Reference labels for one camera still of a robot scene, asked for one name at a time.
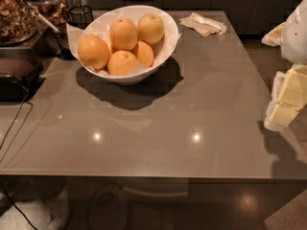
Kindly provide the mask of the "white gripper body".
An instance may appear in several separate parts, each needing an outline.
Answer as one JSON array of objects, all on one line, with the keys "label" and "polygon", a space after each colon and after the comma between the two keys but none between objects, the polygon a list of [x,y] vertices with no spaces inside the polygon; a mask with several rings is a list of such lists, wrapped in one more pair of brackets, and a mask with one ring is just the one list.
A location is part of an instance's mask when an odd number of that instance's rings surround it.
[{"label": "white gripper body", "polygon": [[291,63],[307,63],[307,0],[302,0],[285,22],[281,55]]}]

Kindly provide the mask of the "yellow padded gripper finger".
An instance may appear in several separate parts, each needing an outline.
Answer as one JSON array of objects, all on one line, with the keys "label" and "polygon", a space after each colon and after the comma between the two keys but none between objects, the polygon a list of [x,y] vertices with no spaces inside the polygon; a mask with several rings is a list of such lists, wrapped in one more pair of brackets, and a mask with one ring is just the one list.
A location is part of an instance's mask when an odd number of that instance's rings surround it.
[{"label": "yellow padded gripper finger", "polygon": [[285,23],[280,23],[278,26],[273,28],[267,34],[264,35],[261,42],[268,46],[280,46],[282,42],[282,33],[284,30]]},{"label": "yellow padded gripper finger", "polygon": [[282,131],[307,104],[307,65],[294,64],[286,73],[278,71],[273,79],[272,100],[264,127]]}]

